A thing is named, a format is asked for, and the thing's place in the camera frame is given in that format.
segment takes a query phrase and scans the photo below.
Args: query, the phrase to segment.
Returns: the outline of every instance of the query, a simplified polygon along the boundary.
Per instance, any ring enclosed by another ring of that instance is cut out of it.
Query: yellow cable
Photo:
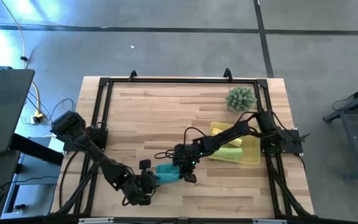
[[[16,21],[15,17],[13,16],[11,10],[9,10],[8,6],[5,4],[4,0],[1,0],[1,2],[4,4],[4,6],[5,6],[6,10],[8,11],[8,13],[11,15],[13,21],[16,23],[17,29],[20,32],[20,36],[22,37],[22,43],[23,43],[23,57],[25,57],[25,42],[24,42],[24,36],[23,36],[22,29],[20,28],[19,23]],[[24,60],[22,60],[22,65],[23,65],[23,69],[25,69]],[[36,116],[43,116],[43,114],[40,112],[41,107],[40,107],[40,95],[38,93],[38,88],[37,88],[37,86],[35,85],[34,82],[31,82],[31,85],[35,89],[35,96],[36,96],[36,99],[37,99],[37,109],[35,111],[35,115]]]

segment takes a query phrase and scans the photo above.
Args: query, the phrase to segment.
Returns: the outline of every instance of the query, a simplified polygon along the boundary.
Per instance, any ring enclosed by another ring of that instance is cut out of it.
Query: green sponge
[[[229,148],[229,147],[221,147],[218,151],[212,154],[211,157],[217,157],[221,159],[231,159],[231,160],[240,160],[242,157],[242,149],[241,148]]]

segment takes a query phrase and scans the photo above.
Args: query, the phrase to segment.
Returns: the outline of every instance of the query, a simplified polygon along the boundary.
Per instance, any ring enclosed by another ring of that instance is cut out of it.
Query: yellow plastic bin
[[[214,128],[218,128],[218,129],[224,131],[231,127],[233,127],[233,124],[212,122],[209,133],[212,135],[212,129],[214,129]],[[260,139],[255,138],[253,136],[243,136],[243,137],[240,137],[240,139],[242,139],[240,147],[241,147],[242,153],[243,153],[240,160],[223,159],[223,158],[214,157],[213,155],[209,156],[209,158],[220,160],[220,161],[226,161],[226,162],[236,162],[236,163],[240,163],[240,164],[244,164],[244,165],[259,164],[260,163]],[[226,143],[226,144],[222,145],[222,147],[233,148],[235,146],[233,146],[229,143]]]

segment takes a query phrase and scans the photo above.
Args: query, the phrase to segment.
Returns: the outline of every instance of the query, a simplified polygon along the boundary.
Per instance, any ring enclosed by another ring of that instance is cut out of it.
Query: gray floor
[[[20,23],[95,27],[197,27],[255,29],[250,0],[15,1],[6,0]],[[260,0],[267,29],[358,30],[358,0]],[[0,4],[0,24],[12,24]],[[63,98],[77,101],[85,75],[267,77],[258,34],[25,31],[29,68],[36,71],[49,111]],[[304,143],[314,210],[324,218],[358,221],[356,171],[338,121],[322,117],[334,101],[358,90],[358,36],[267,35],[274,77],[284,78],[296,126],[311,132]],[[0,30],[0,65],[20,68],[18,31]],[[59,115],[69,102],[58,107]],[[34,113],[24,107],[25,122]],[[49,125],[19,123],[25,136],[49,134]]]

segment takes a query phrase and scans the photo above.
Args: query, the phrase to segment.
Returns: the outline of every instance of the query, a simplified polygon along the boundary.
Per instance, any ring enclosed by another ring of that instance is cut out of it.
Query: wooden table
[[[84,77],[83,80],[76,108],[87,124],[91,122],[99,78]],[[283,125],[292,128],[293,121],[284,80],[267,80],[274,112]],[[194,126],[208,133],[212,121],[234,123],[237,120],[239,115],[227,110],[224,102],[224,97],[232,87],[234,85],[230,83],[115,83],[109,108],[106,155],[133,167],[138,173],[139,161],[142,159],[151,159],[153,167],[171,162],[170,159],[154,159],[154,154],[172,149],[174,145],[183,142],[186,127]],[[255,121],[250,125],[257,126]],[[200,134],[189,131],[187,139],[199,136]],[[69,157],[65,156],[61,174]],[[65,177],[63,203],[78,185],[82,162],[83,153],[80,152],[70,164]],[[289,189],[302,206],[313,213],[305,171],[300,159],[294,155],[283,154],[283,165]],[[92,216],[273,217],[264,158],[261,158],[261,163],[256,166],[203,158],[196,165],[195,174],[198,178],[195,184],[181,180],[159,187],[151,205],[123,207],[122,192],[116,192],[99,171]],[[85,190],[83,197],[83,207],[87,192],[88,189]],[[278,196],[280,208],[284,212],[282,194],[279,190]],[[55,192],[51,211],[57,209],[58,190]]]

